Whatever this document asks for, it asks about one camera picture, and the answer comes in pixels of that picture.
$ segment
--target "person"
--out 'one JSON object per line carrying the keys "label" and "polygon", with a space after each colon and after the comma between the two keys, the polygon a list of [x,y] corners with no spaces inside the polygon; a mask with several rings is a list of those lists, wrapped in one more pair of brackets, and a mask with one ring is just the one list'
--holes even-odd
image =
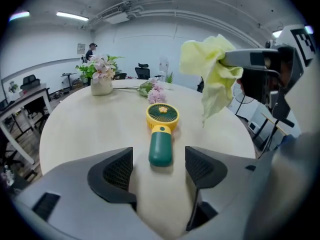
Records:
{"label": "person", "polygon": [[[86,61],[90,60],[90,56],[93,55],[93,51],[96,50],[96,47],[98,46],[94,42],[89,44],[89,50],[85,54]],[[88,77],[88,86],[90,85],[91,85],[91,78]]]}

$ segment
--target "flower pot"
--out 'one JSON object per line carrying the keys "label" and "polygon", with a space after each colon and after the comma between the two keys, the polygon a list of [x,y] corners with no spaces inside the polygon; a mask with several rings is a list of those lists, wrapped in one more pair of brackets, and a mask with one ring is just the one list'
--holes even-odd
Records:
{"label": "flower pot", "polygon": [[91,93],[93,96],[108,95],[113,89],[111,78],[104,77],[97,83],[94,83],[91,79]]}
{"label": "flower pot", "polygon": [[166,82],[165,85],[164,85],[164,88],[167,89],[167,90],[172,90],[172,83]]}

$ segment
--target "white table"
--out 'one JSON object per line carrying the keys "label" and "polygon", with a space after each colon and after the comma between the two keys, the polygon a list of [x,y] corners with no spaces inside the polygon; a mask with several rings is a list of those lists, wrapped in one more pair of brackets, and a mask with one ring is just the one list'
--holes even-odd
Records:
{"label": "white table", "polygon": [[33,132],[36,133],[34,124],[28,120],[26,112],[23,109],[23,106],[29,104],[30,102],[40,97],[43,97],[45,106],[48,112],[51,114],[52,109],[51,109],[48,95],[47,95],[47,85],[45,83],[42,83],[39,86],[28,90],[23,96],[18,98],[13,104],[6,107],[5,110],[0,113],[0,128],[3,131],[4,135],[11,142],[12,146],[31,164],[34,164],[35,160],[30,155],[28,155],[27,152],[25,152],[23,148],[19,145],[19,143],[15,140],[15,138],[12,137],[12,135],[10,134],[10,131],[7,129],[3,121],[7,117],[9,117],[11,114],[13,114],[15,111],[17,111],[18,109],[21,109],[21,112],[25,120],[27,121],[29,127],[32,127]]}
{"label": "white table", "polygon": [[[126,79],[112,84],[120,88],[144,82]],[[151,130],[146,109],[150,104],[146,98],[130,90],[92,96],[86,87],[63,100],[47,120],[40,140],[42,173],[68,161],[133,147],[129,191],[136,194],[138,215],[162,237],[181,236],[193,205],[186,184],[185,146],[246,158],[254,158],[255,150],[245,126],[228,108],[209,118],[203,128],[201,93],[175,84],[165,93],[167,103],[180,114],[172,134],[172,166],[152,168],[149,164]]]}

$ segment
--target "green fan handle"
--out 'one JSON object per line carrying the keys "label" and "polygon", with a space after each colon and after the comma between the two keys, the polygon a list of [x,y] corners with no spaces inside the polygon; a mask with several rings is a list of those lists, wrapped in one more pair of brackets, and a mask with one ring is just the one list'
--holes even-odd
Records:
{"label": "green fan handle", "polygon": [[168,126],[156,125],[152,129],[149,162],[153,166],[166,167],[172,162],[171,130]]}

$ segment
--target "fan grille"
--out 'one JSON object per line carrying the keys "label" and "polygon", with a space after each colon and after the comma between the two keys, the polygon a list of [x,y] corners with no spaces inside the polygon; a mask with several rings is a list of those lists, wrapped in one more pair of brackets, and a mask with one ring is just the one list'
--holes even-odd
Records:
{"label": "fan grille", "polygon": [[[161,113],[159,111],[159,108],[161,108],[161,107],[167,108],[167,112]],[[165,104],[155,104],[155,105],[151,106],[148,110],[148,114],[154,120],[157,120],[159,122],[167,122],[167,123],[176,120],[178,117],[177,111],[173,107],[171,107],[169,105],[165,105]]]}

